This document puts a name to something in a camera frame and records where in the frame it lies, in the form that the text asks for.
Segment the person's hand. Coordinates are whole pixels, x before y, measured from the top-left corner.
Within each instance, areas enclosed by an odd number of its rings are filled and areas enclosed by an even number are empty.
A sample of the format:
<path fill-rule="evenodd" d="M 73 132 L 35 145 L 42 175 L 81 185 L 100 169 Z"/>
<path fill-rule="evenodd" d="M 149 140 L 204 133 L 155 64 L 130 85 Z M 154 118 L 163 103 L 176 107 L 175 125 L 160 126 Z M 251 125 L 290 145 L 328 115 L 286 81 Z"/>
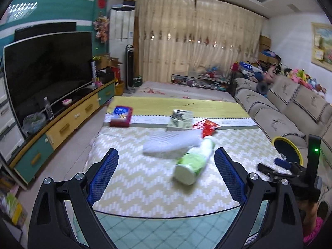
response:
<path fill-rule="evenodd" d="M 306 237 L 315 230 L 318 203 L 308 202 L 308 201 L 298 201 L 298 208 L 306 213 L 302 221 L 303 235 Z"/>

